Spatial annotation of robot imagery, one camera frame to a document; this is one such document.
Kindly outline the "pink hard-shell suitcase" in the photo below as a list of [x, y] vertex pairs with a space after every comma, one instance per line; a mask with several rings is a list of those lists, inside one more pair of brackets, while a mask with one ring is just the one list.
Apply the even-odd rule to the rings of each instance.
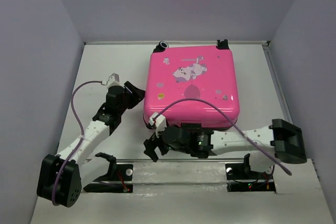
[[168, 125], [225, 130], [237, 122], [240, 105], [228, 40], [189, 47], [160, 41], [149, 62], [143, 107], [147, 127], [154, 112], [163, 112]]

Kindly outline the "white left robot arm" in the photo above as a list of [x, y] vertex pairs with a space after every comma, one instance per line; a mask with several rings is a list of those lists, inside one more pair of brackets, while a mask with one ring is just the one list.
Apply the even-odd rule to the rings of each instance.
[[137, 106], [145, 91], [125, 82], [113, 81], [107, 86], [106, 100], [89, 125], [79, 125], [81, 133], [68, 147], [56, 155], [48, 154], [41, 163], [37, 196], [55, 206], [71, 207], [82, 190], [80, 168], [100, 143], [120, 125], [123, 113]]

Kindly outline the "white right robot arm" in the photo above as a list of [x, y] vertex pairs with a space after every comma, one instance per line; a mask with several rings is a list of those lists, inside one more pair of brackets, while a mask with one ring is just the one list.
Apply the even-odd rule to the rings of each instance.
[[241, 171], [248, 178], [266, 172], [274, 165], [307, 162], [301, 128], [273, 119], [270, 126], [255, 130], [227, 132], [204, 128], [200, 124], [168, 125], [159, 120], [151, 126], [154, 133], [144, 141], [144, 153], [157, 162], [161, 155], [175, 151], [200, 159], [232, 152], [246, 152]]

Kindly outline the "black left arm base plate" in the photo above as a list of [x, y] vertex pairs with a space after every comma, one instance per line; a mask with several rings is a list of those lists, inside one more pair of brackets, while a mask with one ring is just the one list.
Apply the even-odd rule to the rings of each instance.
[[86, 193], [133, 193], [133, 165], [116, 164], [116, 170], [98, 177], [87, 186], [83, 187]]

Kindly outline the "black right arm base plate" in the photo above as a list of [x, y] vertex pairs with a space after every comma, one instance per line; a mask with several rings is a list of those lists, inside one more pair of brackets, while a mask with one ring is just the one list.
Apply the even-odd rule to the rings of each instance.
[[245, 192], [276, 192], [274, 170], [272, 166], [265, 172], [253, 172], [243, 163], [229, 163], [225, 165], [227, 191], [229, 193]]

